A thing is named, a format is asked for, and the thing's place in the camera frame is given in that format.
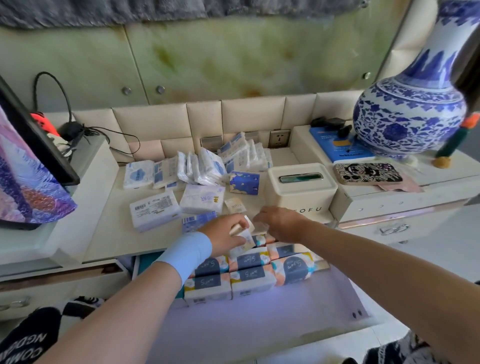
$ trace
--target smartphone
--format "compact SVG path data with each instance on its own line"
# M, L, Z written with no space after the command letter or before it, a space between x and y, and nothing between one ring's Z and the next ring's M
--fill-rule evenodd
M341 184L355 186L398 184L403 178L390 163L335 164L334 172Z

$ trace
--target drawer handle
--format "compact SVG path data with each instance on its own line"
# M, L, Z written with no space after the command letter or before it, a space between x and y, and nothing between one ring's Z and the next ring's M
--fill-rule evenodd
M402 231L408 230L409 228L410 228L410 225L403 224L403 225L397 226L396 228L388 228L388 229L380 228L380 233L381 235L386 236L390 234L395 234L396 232L402 232Z
M6 311L10 308L27 307L28 305L30 305L30 297L25 297L25 298L22 298L21 300L12 301L9 304L0 305L0 312L1 311Z

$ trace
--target light blue wrist sleeve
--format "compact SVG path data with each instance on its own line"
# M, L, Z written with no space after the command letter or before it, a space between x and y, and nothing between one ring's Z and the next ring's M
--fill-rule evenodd
M169 247L157 262L165 262L180 274L182 285L188 276L212 254L212 243L202 232L189 232L182 235Z

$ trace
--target vase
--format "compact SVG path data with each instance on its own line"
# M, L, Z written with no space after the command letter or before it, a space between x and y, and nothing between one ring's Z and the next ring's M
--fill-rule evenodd
M435 27L402 73L374 83L355 105L353 126L377 155L406 158L445 141L467 104L450 82L453 63L480 22L480 0L440 0Z

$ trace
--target vase neck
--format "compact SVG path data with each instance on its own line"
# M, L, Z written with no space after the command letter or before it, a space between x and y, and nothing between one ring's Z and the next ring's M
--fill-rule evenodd
M480 0L443 0L427 44L396 79L422 88L451 87L453 63L479 23Z

